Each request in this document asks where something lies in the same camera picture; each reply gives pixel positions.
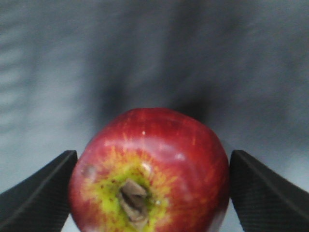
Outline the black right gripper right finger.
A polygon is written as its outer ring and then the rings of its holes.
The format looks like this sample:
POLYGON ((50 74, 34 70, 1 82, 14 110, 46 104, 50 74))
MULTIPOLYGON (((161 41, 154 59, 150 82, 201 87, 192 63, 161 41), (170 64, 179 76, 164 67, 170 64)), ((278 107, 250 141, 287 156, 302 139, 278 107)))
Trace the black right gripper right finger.
POLYGON ((230 196, 246 232, 307 232, 309 194, 243 150, 230 159, 230 196))

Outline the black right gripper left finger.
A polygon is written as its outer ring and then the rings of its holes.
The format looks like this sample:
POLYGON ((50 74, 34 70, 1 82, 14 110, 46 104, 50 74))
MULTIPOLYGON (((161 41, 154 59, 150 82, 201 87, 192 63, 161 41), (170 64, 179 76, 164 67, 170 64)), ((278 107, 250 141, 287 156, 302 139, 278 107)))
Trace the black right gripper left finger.
POLYGON ((0 195, 2 232, 59 232, 68 216, 68 184, 77 153, 67 150, 0 195))

